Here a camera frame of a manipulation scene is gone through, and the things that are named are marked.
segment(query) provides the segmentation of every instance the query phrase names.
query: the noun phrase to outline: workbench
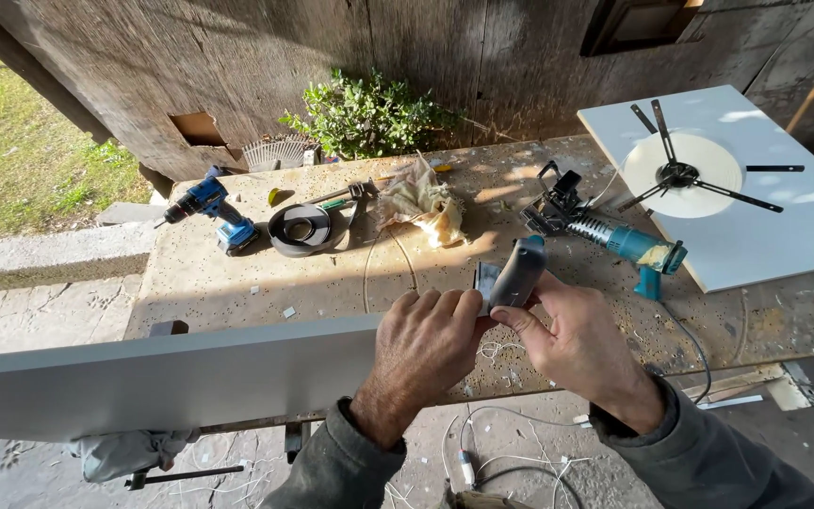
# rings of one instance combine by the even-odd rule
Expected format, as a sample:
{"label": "workbench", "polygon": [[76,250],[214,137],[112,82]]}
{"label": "workbench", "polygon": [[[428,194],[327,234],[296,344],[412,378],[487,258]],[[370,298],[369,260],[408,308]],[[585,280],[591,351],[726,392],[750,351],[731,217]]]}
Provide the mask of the workbench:
{"label": "workbench", "polygon": [[[259,224],[262,236],[245,255],[227,257],[215,245],[218,224],[204,216],[162,226],[125,339],[146,337],[149,328],[162,321],[183,320],[193,332],[321,320],[386,311],[394,300],[413,289],[421,294],[430,289],[469,289],[477,261],[503,264],[514,238],[529,235],[518,212],[542,192],[536,174],[548,160],[555,160],[562,170],[572,169],[582,175],[578,188],[581,197],[599,194],[614,171],[589,136],[445,150],[425,157],[433,166],[448,164],[453,168],[439,173],[439,179],[447,181],[464,200],[466,245],[432,249],[420,228],[411,225],[378,232],[374,217],[368,214],[360,217],[338,248],[330,252],[291,259],[270,247],[265,226],[276,210],[348,183],[390,175],[412,164],[414,156],[222,178],[230,193],[241,195],[241,201],[232,204]],[[177,184],[171,200],[194,183]],[[292,196],[272,207],[267,198],[273,188]],[[624,214],[612,209],[625,193],[626,186],[615,179],[602,198],[607,207],[602,210],[660,237],[638,207]],[[548,267],[563,282],[590,286],[605,294],[627,345],[648,369],[662,375],[702,370],[684,333],[655,302],[633,293],[639,281],[637,266],[578,237],[546,239],[546,248]],[[705,295],[681,267],[676,275],[664,276],[662,284],[667,306],[702,343],[712,369],[814,355],[814,272]],[[290,307],[296,313],[286,319],[283,312]],[[534,311],[547,324],[541,306]],[[497,327],[482,341],[514,342],[514,333]],[[476,369],[440,403],[557,389],[535,372],[526,353],[505,347],[494,361],[480,355]],[[278,425],[316,416],[321,413],[230,423],[215,430]]]}

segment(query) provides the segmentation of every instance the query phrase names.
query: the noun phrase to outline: sleeve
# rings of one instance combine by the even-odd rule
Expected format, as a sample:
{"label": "sleeve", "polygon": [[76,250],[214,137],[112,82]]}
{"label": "sleeve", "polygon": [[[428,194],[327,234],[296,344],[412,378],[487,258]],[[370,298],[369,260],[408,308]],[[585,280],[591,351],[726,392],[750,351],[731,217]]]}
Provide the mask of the sleeve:
{"label": "sleeve", "polygon": [[665,507],[814,508],[806,476],[653,378],[666,403],[655,431],[637,435],[595,405],[590,421]]}
{"label": "sleeve", "polygon": [[263,507],[377,508],[385,483],[403,465],[403,438],[382,451],[357,431],[350,419],[351,399],[338,400],[326,422],[311,436],[294,460],[288,480],[266,496]]}

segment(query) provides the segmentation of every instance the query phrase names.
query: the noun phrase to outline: grass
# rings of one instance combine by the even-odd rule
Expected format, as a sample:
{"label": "grass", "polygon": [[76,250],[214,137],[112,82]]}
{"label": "grass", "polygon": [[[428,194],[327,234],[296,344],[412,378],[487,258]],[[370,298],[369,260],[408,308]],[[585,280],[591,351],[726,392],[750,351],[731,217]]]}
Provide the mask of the grass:
{"label": "grass", "polygon": [[115,201],[152,193],[114,141],[98,146],[0,62],[0,237],[92,225]]}

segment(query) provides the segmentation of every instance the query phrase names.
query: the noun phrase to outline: white melamine board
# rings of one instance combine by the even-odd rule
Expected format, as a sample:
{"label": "white melamine board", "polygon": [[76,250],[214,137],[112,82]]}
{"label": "white melamine board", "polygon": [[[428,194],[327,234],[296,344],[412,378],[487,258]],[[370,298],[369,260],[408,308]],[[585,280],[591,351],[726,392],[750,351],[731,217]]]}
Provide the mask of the white melamine board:
{"label": "white melamine board", "polygon": [[[653,124],[655,97],[580,110],[577,115],[615,166],[650,133],[634,102]],[[670,130],[699,130],[746,165],[803,165],[801,173],[745,173],[741,193],[784,207],[777,214],[735,201],[724,211],[686,219],[652,220],[669,240],[682,240],[687,270],[704,292],[814,271],[814,156],[729,85],[658,97]],[[699,168],[711,161],[683,161]]]}
{"label": "white melamine board", "polygon": [[0,354],[0,438],[67,442],[322,410],[368,376],[382,317]]}

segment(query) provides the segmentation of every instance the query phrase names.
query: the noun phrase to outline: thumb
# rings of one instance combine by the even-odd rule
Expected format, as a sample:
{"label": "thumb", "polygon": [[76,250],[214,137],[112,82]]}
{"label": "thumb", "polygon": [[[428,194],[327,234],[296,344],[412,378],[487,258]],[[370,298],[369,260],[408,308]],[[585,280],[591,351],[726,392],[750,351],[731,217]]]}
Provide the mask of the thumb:
{"label": "thumb", "polygon": [[490,314],[493,320],[516,332],[527,351],[541,352],[554,341],[554,336],[529,311],[512,306],[496,306]]}

